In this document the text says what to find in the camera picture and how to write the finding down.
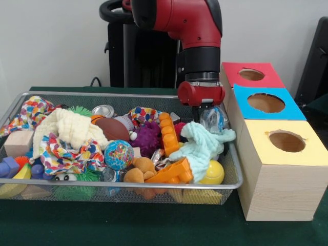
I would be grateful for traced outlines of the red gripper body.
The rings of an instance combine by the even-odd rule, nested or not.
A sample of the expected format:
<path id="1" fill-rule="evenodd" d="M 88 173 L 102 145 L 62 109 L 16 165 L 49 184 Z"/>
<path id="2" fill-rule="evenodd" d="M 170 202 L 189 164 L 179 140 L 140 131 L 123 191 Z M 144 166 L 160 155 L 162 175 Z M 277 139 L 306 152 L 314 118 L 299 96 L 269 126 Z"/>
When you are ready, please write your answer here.
<path id="1" fill-rule="evenodd" d="M 221 104 L 226 92 L 220 82 L 184 81 L 179 85 L 177 94 L 183 105 L 198 107 Z"/>

